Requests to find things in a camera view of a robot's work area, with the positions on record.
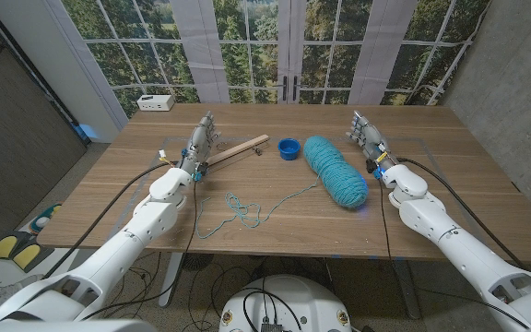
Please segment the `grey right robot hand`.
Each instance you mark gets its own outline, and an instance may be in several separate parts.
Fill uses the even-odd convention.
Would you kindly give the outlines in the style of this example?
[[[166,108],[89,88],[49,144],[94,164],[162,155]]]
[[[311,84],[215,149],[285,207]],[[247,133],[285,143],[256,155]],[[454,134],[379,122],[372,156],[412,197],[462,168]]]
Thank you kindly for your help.
[[[367,172],[373,174],[376,179],[382,179],[386,171],[398,164],[386,138],[358,111],[354,112],[346,135],[359,145],[366,158]]]

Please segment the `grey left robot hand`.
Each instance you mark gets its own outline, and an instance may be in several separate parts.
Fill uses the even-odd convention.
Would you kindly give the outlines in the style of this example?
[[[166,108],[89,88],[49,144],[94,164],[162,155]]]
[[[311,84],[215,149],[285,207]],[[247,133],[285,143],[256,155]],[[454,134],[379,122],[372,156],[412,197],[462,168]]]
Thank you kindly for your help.
[[[199,168],[207,166],[211,148],[218,137],[214,115],[208,111],[193,130],[185,148],[179,168],[195,176]]]

